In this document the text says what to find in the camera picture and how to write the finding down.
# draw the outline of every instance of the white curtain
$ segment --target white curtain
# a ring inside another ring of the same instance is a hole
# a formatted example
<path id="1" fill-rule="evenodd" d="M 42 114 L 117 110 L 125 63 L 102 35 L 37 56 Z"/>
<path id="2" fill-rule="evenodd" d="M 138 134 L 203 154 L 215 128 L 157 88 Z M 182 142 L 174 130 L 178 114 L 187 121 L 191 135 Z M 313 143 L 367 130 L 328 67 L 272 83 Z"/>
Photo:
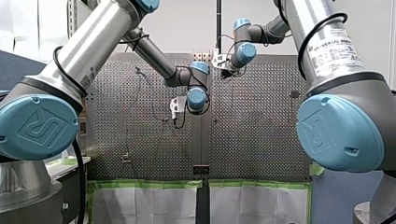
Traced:
<path id="1" fill-rule="evenodd" d="M 67 39 L 67 0 L 0 0 L 0 50 L 47 63 Z"/>

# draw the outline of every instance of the perforated metal panel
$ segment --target perforated metal panel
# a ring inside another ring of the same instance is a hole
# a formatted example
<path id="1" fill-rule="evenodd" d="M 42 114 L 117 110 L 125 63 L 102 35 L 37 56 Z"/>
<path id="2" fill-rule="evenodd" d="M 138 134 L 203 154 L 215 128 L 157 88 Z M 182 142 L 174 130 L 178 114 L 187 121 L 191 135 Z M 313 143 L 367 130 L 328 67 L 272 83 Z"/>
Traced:
<path id="1" fill-rule="evenodd" d="M 305 89 L 296 62 L 294 56 L 261 55 L 242 77 L 214 74 L 211 178 L 308 177 L 310 160 L 295 128 Z"/>
<path id="2" fill-rule="evenodd" d="M 167 56 L 175 64 L 192 61 L 187 54 Z M 153 88 L 134 73 L 136 67 Z M 300 96 L 291 97 L 296 92 Z M 234 79 L 221 80 L 215 70 L 211 120 L 188 115 L 185 127 L 175 130 L 163 120 L 170 119 L 170 99 L 182 93 L 185 88 L 165 88 L 137 56 L 111 57 L 87 98 L 87 146 L 93 156 L 89 178 L 192 179 L 195 157 L 202 164 L 209 161 L 211 178 L 302 181 L 309 176 L 310 160 L 295 130 L 304 97 L 296 57 L 258 56 L 244 76 Z M 163 120 L 154 118 L 151 104 Z M 131 162 L 122 163 L 127 152 Z"/>
<path id="3" fill-rule="evenodd" d="M 178 54 L 174 62 L 191 60 Z M 185 91 L 166 88 L 161 76 L 133 54 L 112 56 L 86 99 L 87 146 L 93 156 L 89 179 L 192 179 L 191 116 L 182 130 L 170 120 L 170 100 Z M 127 153 L 131 162 L 121 162 Z"/>

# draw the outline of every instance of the blue joint cap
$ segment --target blue joint cap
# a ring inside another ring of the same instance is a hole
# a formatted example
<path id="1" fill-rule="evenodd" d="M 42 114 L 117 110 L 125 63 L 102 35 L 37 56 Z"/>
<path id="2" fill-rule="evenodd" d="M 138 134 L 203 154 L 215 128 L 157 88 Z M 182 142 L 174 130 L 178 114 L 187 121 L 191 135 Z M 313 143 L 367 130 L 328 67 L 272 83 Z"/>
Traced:
<path id="1" fill-rule="evenodd" d="M 160 6 L 160 0 L 136 0 L 147 13 L 152 13 Z"/>
<path id="2" fill-rule="evenodd" d="M 199 87 L 194 87 L 187 92 L 187 103 L 191 109 L 202 109 L 207 101 L 206 93 Z"/>
<path id="3" fill-rule="evenodd" d="M 236 59 L 243 64 L 250 63 L 257 55 L 256 47 L 251 43 L 243 43 L 236 51 Z"/>
<path id="4" fill-rule="evenodd" d="M 209 65 L 204 62 L 193 62 L 191 63 L 191 68 L 194 68 L 196 70 L 199 70 L 207 75 L 209 75 Z"/>
<path id="5" fill-rule="evenodd" d="M 237 30 L 239 27 L 243 25 L 251 25 L 251 21 L 248 18 L 241 18 L 233 23 L 233 29 Z"/>
<path id="6" fill-rule="evenodd" d="M 307 99 L 298 112 L 297 133 L 308 156 L 334 171 L 377 169 L 384 159 L 381 134 L 357 105 L 328 94 Z"/>
<path id="7" fill-rule="evenodd" d="M 66 101 L 26 95 L 0 108 L 0 154 L 39 161 L 67 149 L 78 133 L 78 116 Z"/>

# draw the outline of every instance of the white label sticker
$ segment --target white label sticker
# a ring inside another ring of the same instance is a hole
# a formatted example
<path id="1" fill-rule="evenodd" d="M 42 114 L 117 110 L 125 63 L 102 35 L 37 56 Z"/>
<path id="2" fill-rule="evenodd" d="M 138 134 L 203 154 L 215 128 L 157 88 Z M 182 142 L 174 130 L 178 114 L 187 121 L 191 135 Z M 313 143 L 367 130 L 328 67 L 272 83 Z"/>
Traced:
<path id="1" fill-rule="evenodd" d="M 362 67 L 346 30 L 332 29 L 332 37 L 308 45 L 308 53 L 318 77 L 326 77 L 343 66 Z"/>

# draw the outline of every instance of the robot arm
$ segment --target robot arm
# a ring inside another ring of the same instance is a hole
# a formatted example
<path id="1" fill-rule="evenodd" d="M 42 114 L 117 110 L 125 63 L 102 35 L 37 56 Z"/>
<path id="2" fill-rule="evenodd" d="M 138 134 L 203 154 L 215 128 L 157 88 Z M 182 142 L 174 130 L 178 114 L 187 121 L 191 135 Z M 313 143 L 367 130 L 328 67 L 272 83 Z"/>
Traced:
<path id="1" fill-rule="evenodd" d="M 394 170 L 396 102 L 385 79 L 364 68 L 344 26 L 347 14 L 336 13 L 332 0 L 276 0 L 276 5 L 284 21 L 276 17 L 278 28 L 267 31 L 283 36 L 289 25 L 308 84 L 297 123 L 307 155 L 335 171 Z M 262 38 L 251 27 L 245 19 L 235 23 L 235 54 L 218 66 L 226 77 L 254 58 L 251 43 Z"/>
<path id="2" fill-rule="evenodd" d="M 132 41 L 141 36 L 139 41 Z M 174 66 L 161 50 L 149 39 L 141 28 L 129 31 L 124 37 L 125 42 L 131 42 L 130 47 L 145 60 L 162 77 L 163 83 L 168 87 L 187 86 L 187 109 L 195 115 L 203 112 L 208 107 L 209 96 L 207 93 L 207 77 L 209 66 L 203 62 L 193 62 L 190 67 Z M 183 111 L 180 106 L 173 111 Z"/>
<path id="3" fill-rule="evenodd" d="M 280 16 L 265 25 L 251 24 L 250 19 L 241 18 L 233 24 L 235 54 L 229 60 L 228 55 L 219 55 L 219 51 L 215 49 L 212 63 L 214 67 L 222 69 L 223 78 L 231 77 L 256 57 L 257 50 L 253 44 L 281 44 L 289 30 L 289 26 Z"/>
<path id="4" fill-rule="evenodd" d="M 0 156 L 39 161 L 69 147 L 78 132 L 81 98 L 120 40 L 134 39 L 139 23 L 158 6 L 159 0 L 102 0 L 59 54 L 55 50 L 54 61 L 0 102 Z M 207 64 L 176 68 L 148 38 L 132 44 L 169 86 L 189 87 L 192 113 L 203 110 Z"/>

